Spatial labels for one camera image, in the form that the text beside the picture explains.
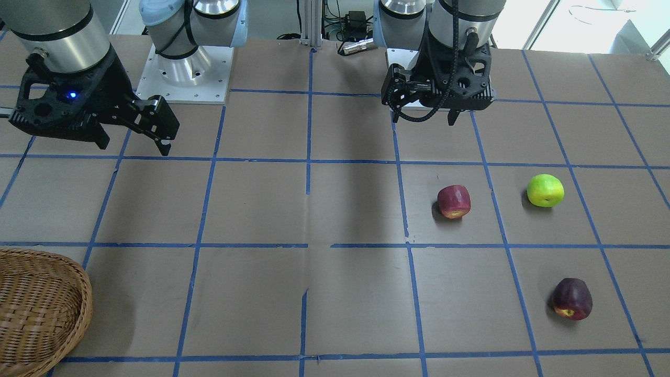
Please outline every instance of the basket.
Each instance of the basket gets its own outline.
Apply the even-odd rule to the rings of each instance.
[[[70,258],[0,248],[0,376],[41,376],[90,324],[88,275]]]

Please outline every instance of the metal plate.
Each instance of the metal plate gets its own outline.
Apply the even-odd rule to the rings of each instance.
[[[141,99],[148,99],[152,95],[162,95],[168,103],[224,105],[228,95],[228,81],[235,49],[216,46],[203,47],[212,59],[212,68],[207,73],[208,80],[195,87],[176,87],[163,78],[155,59],[155,46],[152,45],[137,87],[137,96]]]
[[[419,52],[418,51],[413,51],[413,50],[402,50],[399,48],[389,48],[386,50],[386,58],[387,58],[387,66],[391,66],[393,63],[400,64],[401,66],[405,67],[405,69],[409,69],[408,67],[414,65],[412,60],[417,56]],[[414,101],[412,103],[408,103],[403,107],[403,109],[410,109],[410,110],[420,110],[420,109],[425,109],[425,110],[432,110],[431,107],[426,107],[423,106],[419,101]]]

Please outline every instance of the red apple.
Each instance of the red apple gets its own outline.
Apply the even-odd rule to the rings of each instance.
[[[564,278],[551,295],[553,310],[567,319],[579,321],[588,317],[593,309],[593,299],[586,283],[577,278]]]
[[[470,193],[461,184],[447,186],[438,193],[438,206],[448,219],[458,219],[470,212]]]

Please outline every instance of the braided black hose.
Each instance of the braided black hose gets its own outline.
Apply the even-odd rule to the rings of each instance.
[[[387,97],[389,99],[389,107],[391,110],[396,113],[399,117],[403,118],[406,121],[412,121],[412,122],[422,122],[422,121],[427,121],[428,119],[432,118],[435,113],[438,112],[439,109],[442,108],[442,105],[447,101],[447,97],[449,97],[449,92],[451,91],[452,87],[452,81],[454,79],[454,75],[456,74],[456,68],[458,67],[458,0],[452,0],[452,9],[453,9],[453,14],[452,14],[452,19],[453,24],[454,24],[454,39],[453,39],[453,47],[454,47],[454,59],[452,61],[452,71],[449,74],[449,79],[447,80],[447,89],[445,90],[444,93],[442,93],[442,96],[440,97],[440,102],[431,109],[431,111],[424,115],[423,117],[411,117],[405,113],[403,113],[402,109],[396,108],[394,106],[393,101],[392,101],[392,96],[393,90],[395,89],[395,85],[389,85],[389,92],[387,93]]]

